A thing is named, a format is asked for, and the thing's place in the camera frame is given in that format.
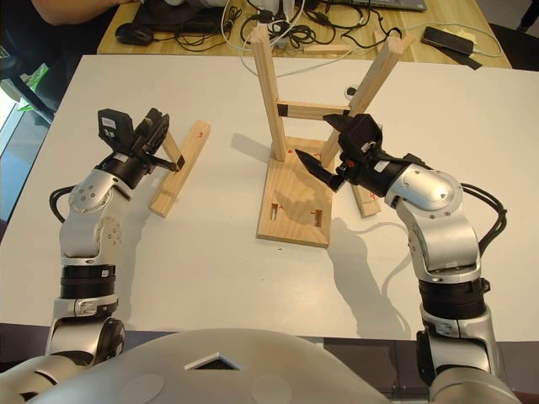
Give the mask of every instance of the white sticker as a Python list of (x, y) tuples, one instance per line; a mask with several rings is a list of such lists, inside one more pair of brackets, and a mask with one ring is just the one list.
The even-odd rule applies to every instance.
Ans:
[(378, 171), (379, 173), (381, 173), (382, 171), (384, 171), (384, 168), (387, 167), (387, 164), (389, 164), (389, 162), (384, 162), (383, 160), (382, 160), (382, 161), (379, 161), (379, 162), (374, 166), (374, 170), (375, 170), (375, 171)]
[(101, 118), (101, 123), (103, 124), (103, 126), (108, 126), (109, 128), (116, 129), (116, 123), (109, 118)]
[(120, 160), (121, 162), (126, 162), (127, 158), (128, 157), (125, 154), (120, 154), (120, 153), (115, 154), (115, 159)]

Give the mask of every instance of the smartphone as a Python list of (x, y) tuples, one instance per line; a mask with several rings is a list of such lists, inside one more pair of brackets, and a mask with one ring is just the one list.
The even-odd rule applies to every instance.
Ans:
[(470, 40), (432, 27), (424, 29), (421, 42), (437, 48), (451, 49), (467, 56), (470, 56), (473, 52), (473, 42)]

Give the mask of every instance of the wooden block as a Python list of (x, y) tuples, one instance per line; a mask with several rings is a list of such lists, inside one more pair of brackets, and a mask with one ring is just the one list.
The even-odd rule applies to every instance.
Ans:
[(340, 105), (297, 103), (294, 101), (277, 101), (279, 116), (298, 118), (301, 120), (322, 120), (328, 114), (348, 114), (350, 107)]
[[(354, 97), (350, 100), (350, 116), (356, 116), (357, 114), (363, 114), (372, 99), (378, 93), (378, 90), (382, 84), (386, 81), (389, 73), (398, 62), (398, 58), (403, 53), (403, 44), (400, 38), (390, 36), (384, 42), (382, 50), (372, 62), (371, 67), (360, 86), (354, 94)], [(339, 151), (339, 133), (334, 130), (331, 136), (328, 138), (322, 149), (322, 164), (326, 167), (333, 161), (335, 155)]]
[(182, 155), (181, 151), (178, 148), (178, 145), (176, 144), (176, 141), (170, 134), (170, 130), (167, 132), (167, 136), (165, 137), (165, 141), (162, 144), (163, 149), (165, 153), (167, 153), (168, 158), (172, 162), (177, 162), (180, 156)]
[(257, 237), (327, 247), (333, 192), (303, 167), (294, 151), (319, 158), (323, 142), (287, 137), (286, 143), (285, 161), (269, 160)]
[(260, 89), (264, 99), (266, 114), (268, 115), (269, 132), (273, 140), (273, 152), (280, 162), (285, 161), (286, 143), (283, 119), (277, 112), (277, 78), (271, 58), (270, 36), (265, 24), (253, 28), (251, 34), (251, 46), (253, 47), (254, 62), (259, 75)]
[(371, 191), (357, 185), (352, 185), (352, 192), (355, 196), (355, 203), (360, 208), (361, 216), (375, 215), (382, 210), (378, 198)]
[(175, 142), (175, 147), (171, 145), (173, 138), (172, 136), (169, 137), (169, 133), (167, 134), (167, 138), (165, 138), (165, 142), (163, 143), (163, 145), (167, 145), (165, 147), (165, 152), (171, 159), (175, 156), (178, 156), (179, 158), (179, 155), (183, 155), (185, 164), (177, 173), (168, 173), (161, 182), (161, 185), (157, 188), (157, 192), (153, 195), (153, 200), (150, 204), (150, 210), (153, 213), (162, 217), (167, 217), (170, 208), (172, 208), (176, 198), (178, 198), (179, 191), (184, 186), (187, 176), (195, 165), (196, 159), (200, 155), (200, 151), (209, 134), (210, 125), (201, 120), (197, 120), (191, 127), (191, 130), (180, 149), (175, 145)]
[(303, 48), (305, 55), (344, 55), (352, 50), (350, 45), (311, 45)]

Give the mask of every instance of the white table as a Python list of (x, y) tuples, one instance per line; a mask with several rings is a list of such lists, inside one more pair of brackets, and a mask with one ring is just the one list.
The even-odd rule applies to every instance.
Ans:
[[(316, 63), (275, 60), (277, 72)], [(369, 65), (340, 61), (284, 77), (280, 96), (346, 104), (344, 88)], [(539, 340), (538, 104), (539, 73), (402, 62), (368, 111), (383, 124), (386, 151), (412, 152), (505, 203), (509, 225), (483, 258), (500, 341)], [(390, 208), (362, 220), (343, 187), (334, 197), (328, 250), (255, 238), (270, 133), (258, 81), (233, 57), (83, 59), (1, 246), (0, 321), (50, 322), (61, 267), (60, 223), (48, 196), (81, 181), (109, 153), (97, 137), (97, 111), (124, 111), (136, 125), (151, 107), (171, 115), (178, 142), (195, 119), (211, 123), (211, 134), (166, 220), (147, 209), (163, 171), (135, 192), (116, 281), (115, 314), (129, 329), (414, 338), (422, 328), (418, 281)], [(329, 132), (323, 122), (286, 121), (289, 136), (325, 139)], [(494, 212), (468, 196), (465, 209), (484, 234)]]

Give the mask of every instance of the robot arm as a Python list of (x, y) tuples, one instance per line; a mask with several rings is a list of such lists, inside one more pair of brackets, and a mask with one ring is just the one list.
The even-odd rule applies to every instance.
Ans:
[[(45, 356), (3, 375), (1, 402), (3, 394), (24, 399), (36, 396), (121, 352), (124, 326), (112, 317), (118, 306), (115, 269), (121, 223), (144, 175), (156, 166), (178, 171), (183, 165), (182, 157), (167, 162), (153, 156), (167, 131), (168, 115), (156, 109), (134, 130), (129, 115), (111, 109), (99, 111), (99, 137), (112, 148), (112, 154), (80, 184), (51, 195), (51, 208), (62, 221), (62, 276)], [(67, 192), (69, 215), (64, 220), (56, 202)]]
[(386, 154), (382, 131), (368, 114), (324, 119), (340, 132), (342, 164), (332, 174), (296, 151), (307, 170), (333, 191), (348, 181), (385, 198), (408, 229), (425, 326), (417, 335), (421, 378), (432, 385), (451, 368), (500, 377), (492, 317), (483, 299), (489, 283), (481, 278), (478, 240), (462, 211), (463, 186), (415, 156)]

